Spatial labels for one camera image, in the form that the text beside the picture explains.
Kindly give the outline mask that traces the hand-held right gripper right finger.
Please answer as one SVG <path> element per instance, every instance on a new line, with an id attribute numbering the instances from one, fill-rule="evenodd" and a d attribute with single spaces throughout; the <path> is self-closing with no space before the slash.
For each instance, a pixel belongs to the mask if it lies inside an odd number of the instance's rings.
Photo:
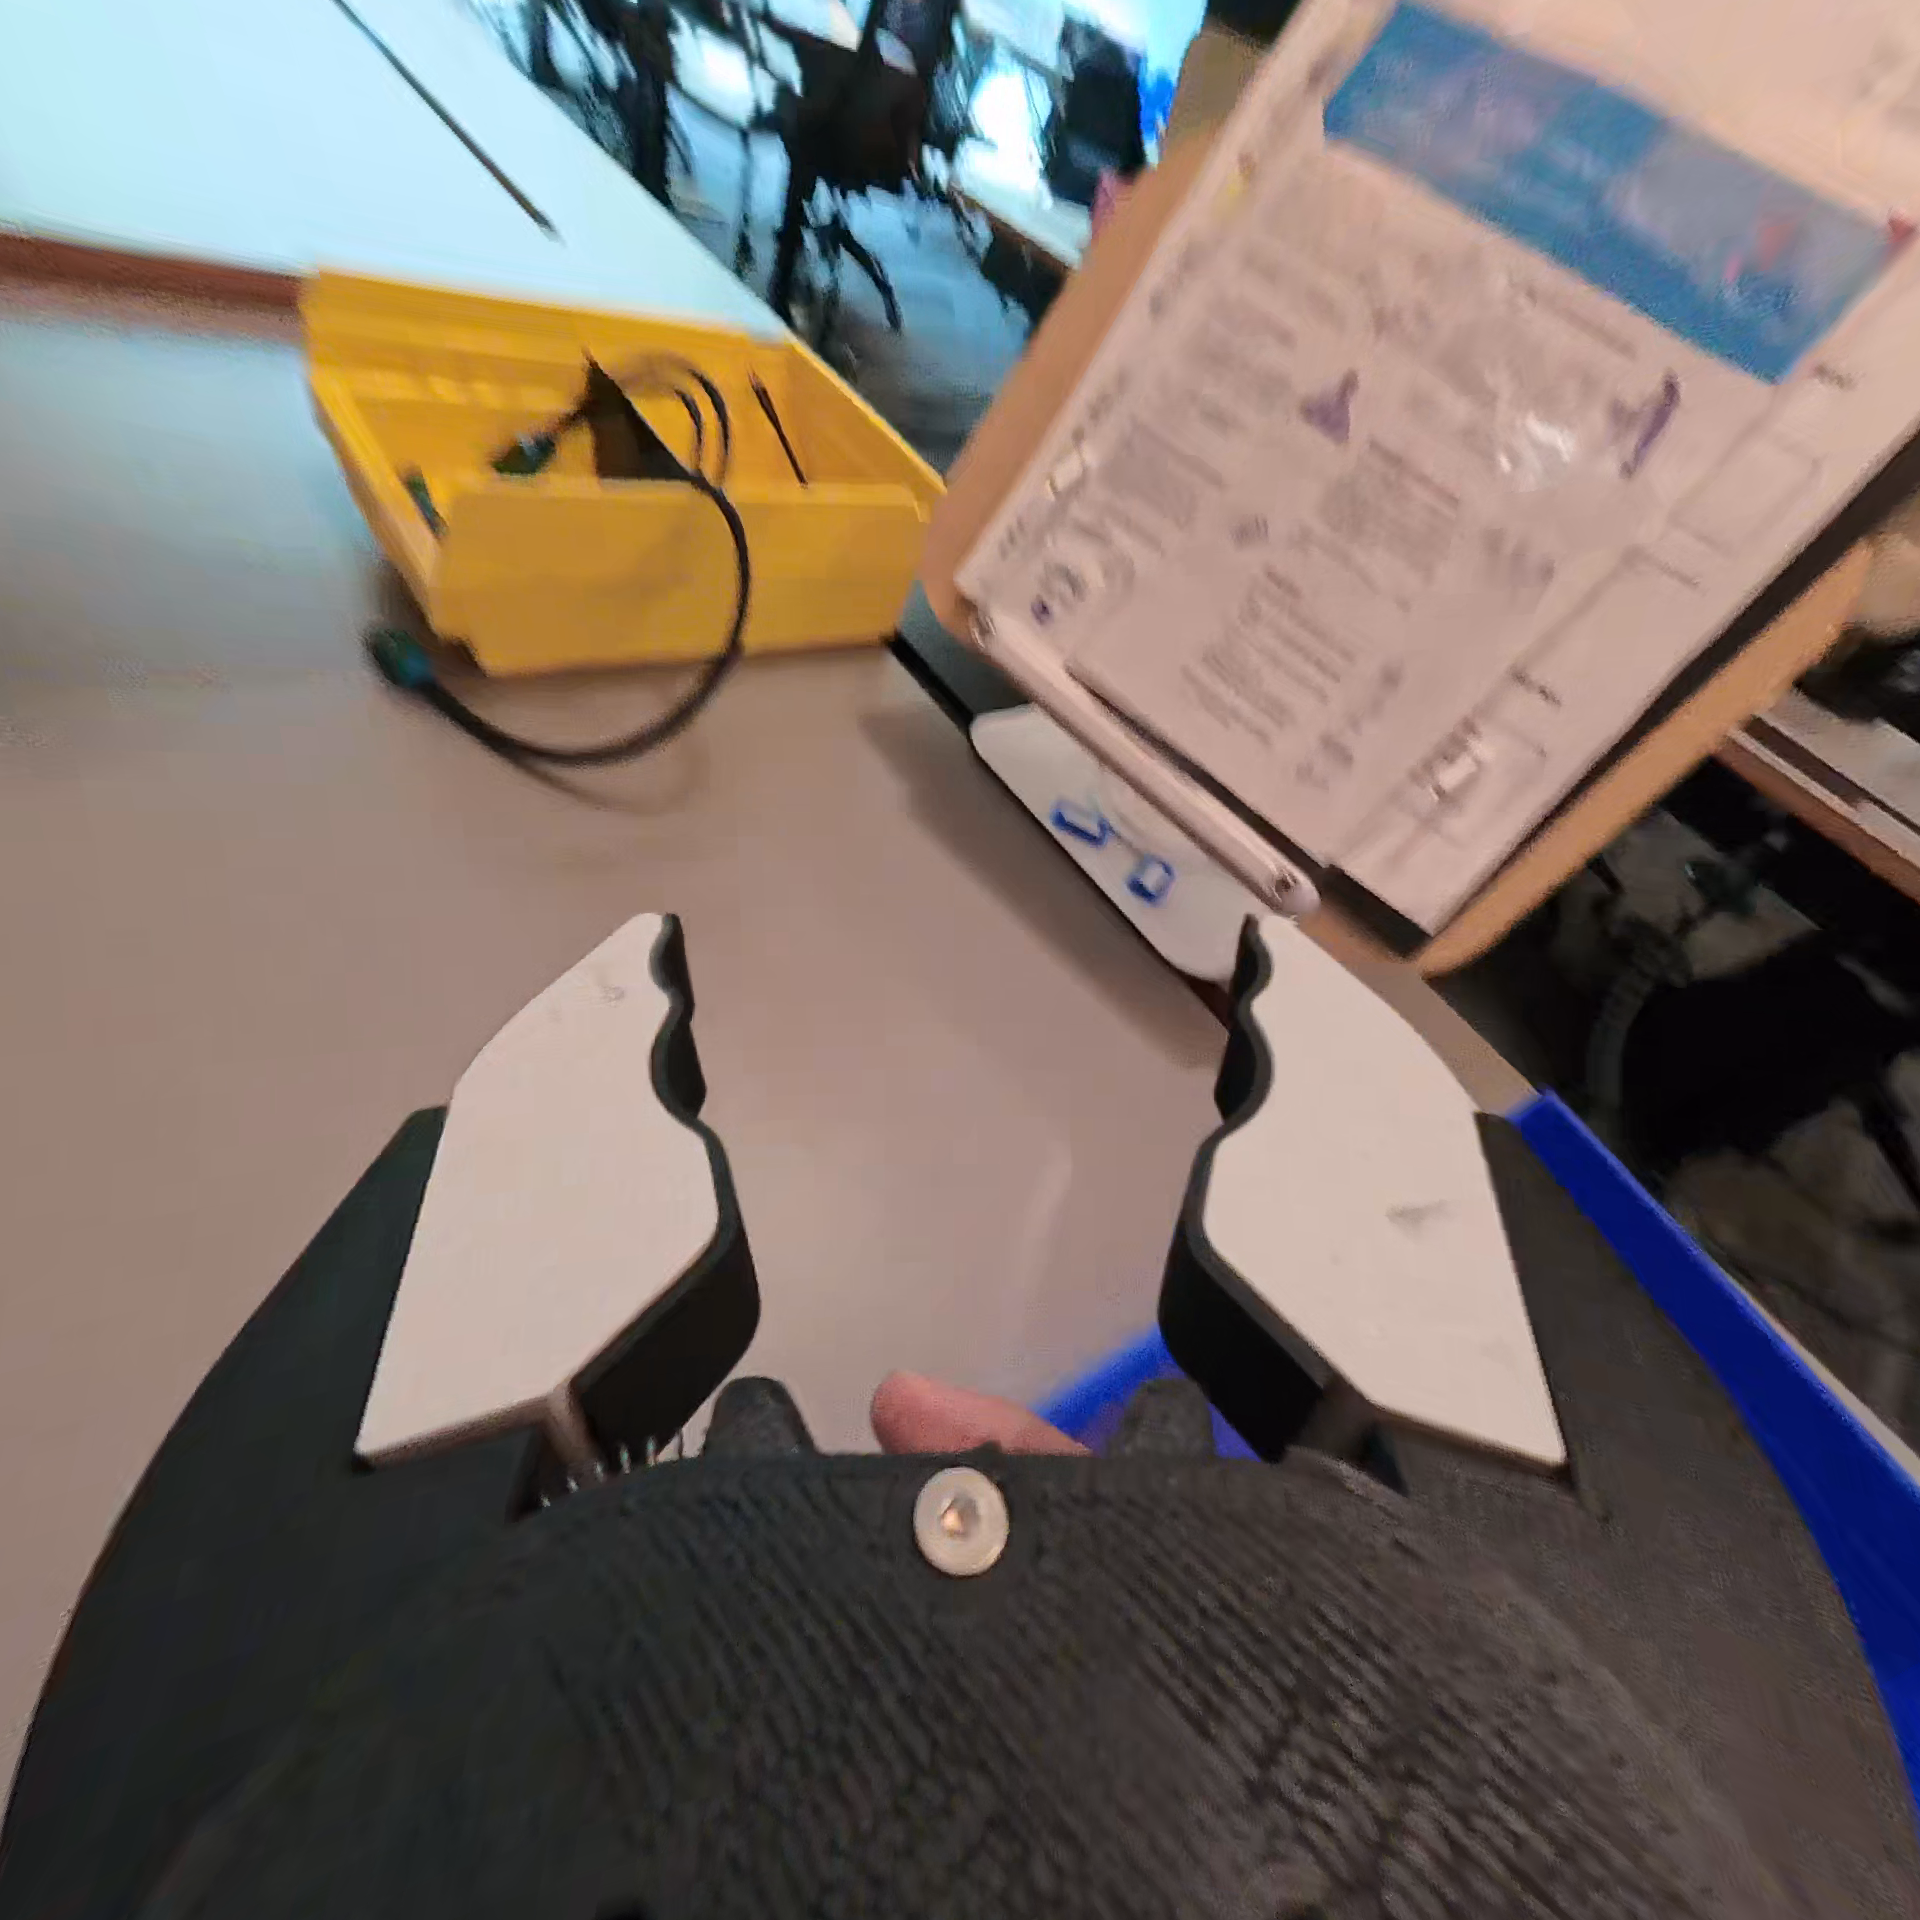
<path id="1" fill-rule="evenodd" d="M 1282 917 L 1240 925 L 1213 1103 L 1159 1329 L 1247 1450 L 1368 1465 L 1409 1437 L 1562 1471 L 1481 1106 Z"/>

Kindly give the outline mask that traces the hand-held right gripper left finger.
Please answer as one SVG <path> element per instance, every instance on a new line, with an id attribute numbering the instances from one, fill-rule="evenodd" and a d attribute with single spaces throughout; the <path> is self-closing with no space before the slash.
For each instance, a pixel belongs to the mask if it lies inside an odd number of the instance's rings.
<path id="1" fill-rule="evenodd" d="M 473 1056 L 440 1114 L 353 1437 L 373 1466 L 510 1430 L 561 1471 L 655 1457 L 760 1290 L 704 1117 L 682 924 L 638 914 Z"/>

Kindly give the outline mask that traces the blue plastic bin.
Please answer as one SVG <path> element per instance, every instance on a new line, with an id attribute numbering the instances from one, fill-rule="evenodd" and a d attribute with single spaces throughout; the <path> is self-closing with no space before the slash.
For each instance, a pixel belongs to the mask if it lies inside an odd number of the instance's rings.
<path id="1" fill-rule="evenodd" d="M 1914 1465 L 1859 1402 L 1709 1260 L 1693 1239 L 1549 1092 L 1486 1114 L 1486 1151 L 1552 1388 L 1567 1466 L 1575 1413 L 1567 1362 L 1547 1360 L 1545 1316 L 1573 1301 L 1577 1260 L 1594 1265 L 1600 1327 L 1624 1329 L 1626 1306 L 1651 1309 L 1712 1381 L 1731 1437 L 1763 1457 L 1817 1554 L 1847 1636 L 1870 1674 L 1909 1793 L 1918 1793 L 1918 1493 Z M 1078 1441 L 1117 1425 L 1125 1398 L 1189 1377 L 1161 1334 L 1142 1332 L 1062 1381 L 1040 1417 Z"/>

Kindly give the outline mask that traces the yellow plastic bin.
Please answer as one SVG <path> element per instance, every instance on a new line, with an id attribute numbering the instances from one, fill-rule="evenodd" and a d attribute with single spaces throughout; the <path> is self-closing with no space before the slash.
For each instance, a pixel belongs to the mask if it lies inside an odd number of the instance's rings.
<path id="1" fill-rule="evenodd" d="M 685 477 L 600 476 L 590 426 L 506 476 L 590 366 L 735 509 L 743 649 L 881 640 L 921 569 L 944 479 L 808 348 L 737 324 L 317 272 L 307 390 L 353 506 L 426 629 L 494 678 L 715 655 L 735 544 Z"/>

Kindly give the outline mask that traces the person's right hand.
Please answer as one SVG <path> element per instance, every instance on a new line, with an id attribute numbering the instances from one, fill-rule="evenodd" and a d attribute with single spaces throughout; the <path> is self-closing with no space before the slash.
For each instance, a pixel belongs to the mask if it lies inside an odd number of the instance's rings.
<path id="1" fill-rule="evenodd" d="M 967 1456 L 981 1448 L 1087 1456 L 1087 1446 L 1030 1407 L 905 1370 L 874 1384 L 871 1430 L 878 1448 L 890 1456 Z"/>

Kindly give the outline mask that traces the white card with blue marks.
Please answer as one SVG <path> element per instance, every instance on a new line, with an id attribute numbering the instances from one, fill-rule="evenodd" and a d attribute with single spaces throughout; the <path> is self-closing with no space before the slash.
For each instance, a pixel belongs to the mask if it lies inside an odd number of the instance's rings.
<path id="1" fill-rule="evenodd" d="M 1245 920 L 1307 920 L 1321 905 L 1307 871 L 1282 857 L 1269 890 L 1247 886 L 1162 805 L 1137 793 L 1032 703 L 975 714 L 968 737 L 1049 842 L 1193 983 L 1232 983 Z"/>

